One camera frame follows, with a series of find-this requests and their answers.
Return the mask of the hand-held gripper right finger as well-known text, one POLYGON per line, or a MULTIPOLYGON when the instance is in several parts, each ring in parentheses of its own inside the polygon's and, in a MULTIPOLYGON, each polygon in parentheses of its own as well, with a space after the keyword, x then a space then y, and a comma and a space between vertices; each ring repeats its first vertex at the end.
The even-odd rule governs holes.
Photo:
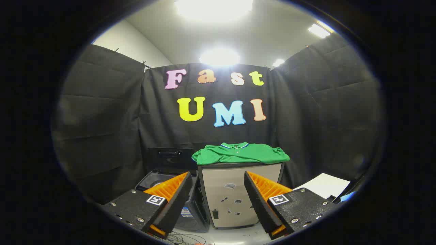
POLYGON ((308 188, 292 190, 246 171, 244 186, 264 231, 271 240, 305 230, 333 213, 336 197, 321 197, 308 188))

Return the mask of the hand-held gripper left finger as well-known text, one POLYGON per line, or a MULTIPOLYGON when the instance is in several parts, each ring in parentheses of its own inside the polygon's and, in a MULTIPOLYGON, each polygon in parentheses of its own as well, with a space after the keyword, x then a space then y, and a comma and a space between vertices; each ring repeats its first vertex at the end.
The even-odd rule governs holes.
POLYGON ((181 216, 192 186, 187 171, 144 191, 126 191, 104 204, 102 210, 141 232, 166 239, 181 216))

